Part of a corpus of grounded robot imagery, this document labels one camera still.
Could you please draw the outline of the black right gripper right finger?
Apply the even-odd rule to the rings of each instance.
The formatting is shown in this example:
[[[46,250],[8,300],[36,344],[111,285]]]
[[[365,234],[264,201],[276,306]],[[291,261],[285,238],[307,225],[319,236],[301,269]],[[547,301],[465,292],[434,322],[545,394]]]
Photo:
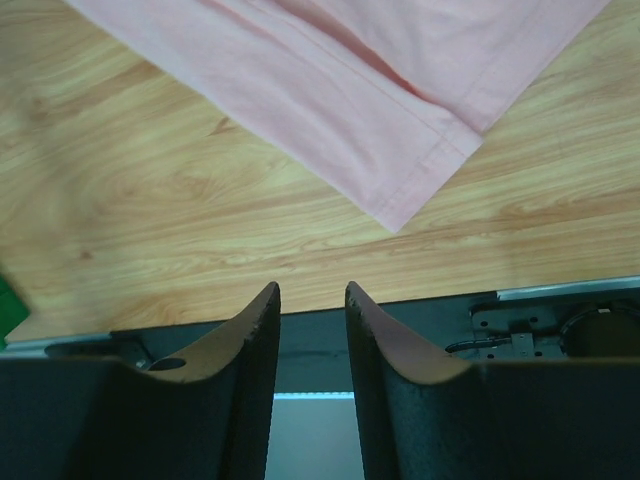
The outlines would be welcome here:
[[[635,479],[634,357],[469,361],[345,293],[368,479]]]

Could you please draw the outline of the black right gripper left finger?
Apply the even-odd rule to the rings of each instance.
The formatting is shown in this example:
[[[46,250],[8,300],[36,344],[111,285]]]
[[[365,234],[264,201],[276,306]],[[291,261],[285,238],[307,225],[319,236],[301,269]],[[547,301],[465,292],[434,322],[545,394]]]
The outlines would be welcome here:
[[[1,364],[5,479],[261,479],[280,339],[270,283],[146,370],[114,357]]]

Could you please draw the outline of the pink t-shirt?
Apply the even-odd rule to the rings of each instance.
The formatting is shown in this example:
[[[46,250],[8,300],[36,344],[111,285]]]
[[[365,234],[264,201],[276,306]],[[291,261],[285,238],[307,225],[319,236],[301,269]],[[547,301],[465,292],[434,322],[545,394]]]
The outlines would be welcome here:
[[[399,231],[600,1],[77,1]]]

